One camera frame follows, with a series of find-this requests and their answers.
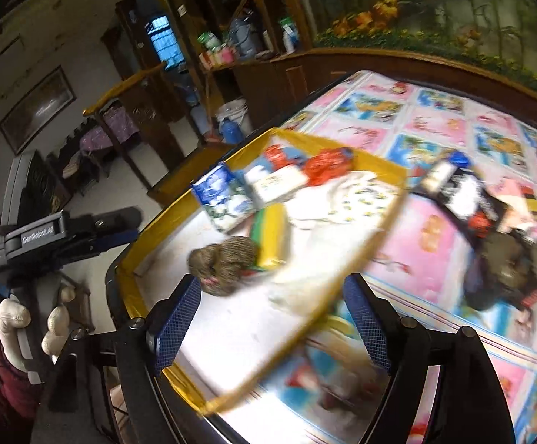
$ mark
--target brown fuzzy toy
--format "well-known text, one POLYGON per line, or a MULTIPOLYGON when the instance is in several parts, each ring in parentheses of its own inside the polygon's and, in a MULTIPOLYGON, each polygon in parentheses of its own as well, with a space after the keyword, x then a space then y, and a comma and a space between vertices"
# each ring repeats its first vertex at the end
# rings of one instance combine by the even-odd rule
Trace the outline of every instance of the brown fuzzy toy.
POLYGON ((194 249, 189 271, 200 280, 204 292, 226 296, 236 289, 242 270, 254 265, 258 251, 251 238, 229 237, 223 243, 194 249))

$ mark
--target patterned tablecloth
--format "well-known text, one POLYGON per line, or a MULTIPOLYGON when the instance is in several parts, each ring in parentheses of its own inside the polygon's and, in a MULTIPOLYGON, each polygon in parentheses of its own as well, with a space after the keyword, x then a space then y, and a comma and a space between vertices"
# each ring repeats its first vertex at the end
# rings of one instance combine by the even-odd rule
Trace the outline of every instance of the patterned tablecloth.
MULTIPOLYGON (((126 142, 131 135, 139 131, 124 107, 110 109, 103 117, 120 143, 126 142)), ((112 142, 109 136, 100 126, 87 132, 80 140, 80 150, 84 153, 102 150, 111 146, 112 142)))
MULTIPOLYGON (((360 71, 282 127, 388 158, 410 169, 410 185, 444 148, 460 149, 483 174, 490 193, 508 195, 519 186, 537 221, 537 130, 472 100, 360 71)), ((399 313, 429 328, 455 332, 467 324, 477 329, 503 387, 517 441, 530 443, 537 435, 537 304, 531 316, 502 302, 485 312, 469 308, 462 281, 471 252, 432 202, 411 195, 364 275, 399 313), (434 241, 423 238, 432 225, 437 230, 434 241)), ((335 316, 352 324, 342 302, 335 316)), ((320 338, 308 338, 246 405, 223 418, 254 443, 357 442, 379 403, 379 398, 370 398, 376 390, 366 388, 375 379, 324 354, 342 342, 316 341, 320 338), (353 386, 363 388, 350 392, 353 386), (259 415, 267 413, 272 418, 263 424, 259 415)), ((349 355, 358 342, 355 335, 345 343, 349 355)), ((423 438, 437 377, 438 367, 431 367, 411 443, 423 438)))

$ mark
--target blue mesh gripper pad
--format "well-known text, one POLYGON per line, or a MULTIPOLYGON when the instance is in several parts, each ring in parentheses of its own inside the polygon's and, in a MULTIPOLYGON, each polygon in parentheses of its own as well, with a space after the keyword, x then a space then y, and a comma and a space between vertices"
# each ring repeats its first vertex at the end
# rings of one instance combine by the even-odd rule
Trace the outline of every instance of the blue mesh gripper pad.
POLYGON ((386 336, 359 285, 359 282, 352 275, 345 278, 343 284, 344 301, 371 360, 389 372, 392 365, 388 359, 386 336))
POLYGON ((200 296, 200 282, 194 277, 161 331, 155 336, 155 375, 160 375, 163 369, 174 362, 186 331, 199 308, 200 296))

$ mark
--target blue and white package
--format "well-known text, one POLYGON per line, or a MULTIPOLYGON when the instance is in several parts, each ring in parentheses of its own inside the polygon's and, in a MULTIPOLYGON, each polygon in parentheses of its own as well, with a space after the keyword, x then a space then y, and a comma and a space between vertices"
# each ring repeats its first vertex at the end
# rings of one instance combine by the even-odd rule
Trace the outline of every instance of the blue and white package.
POLYGON ((225 162, 192 184, 197 200, 220 232, 227 232, 255 212, 244 185, 225 162))

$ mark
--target human hand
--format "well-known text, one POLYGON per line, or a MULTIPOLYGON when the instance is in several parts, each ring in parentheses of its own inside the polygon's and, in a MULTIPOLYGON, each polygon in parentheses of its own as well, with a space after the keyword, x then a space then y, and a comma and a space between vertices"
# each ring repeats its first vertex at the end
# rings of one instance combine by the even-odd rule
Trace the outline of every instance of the human hand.
MULTIPOLYGON (((53 361, 59 356, 69 335, 69 312, 65 302, 75 298, 73 287, 65 286, 60 291, 60 301, 63 304, 55 307, 47 319, 48 331, 42 339, 42 351, 51 356, 53 361)), ((0 339, 6 359, 13 367, 23 372, 26 369, 20 344, 17 339, 18 329, 27 327, 31 322, 30 311, 12 299, 4 299, 0 304, 0 339)))

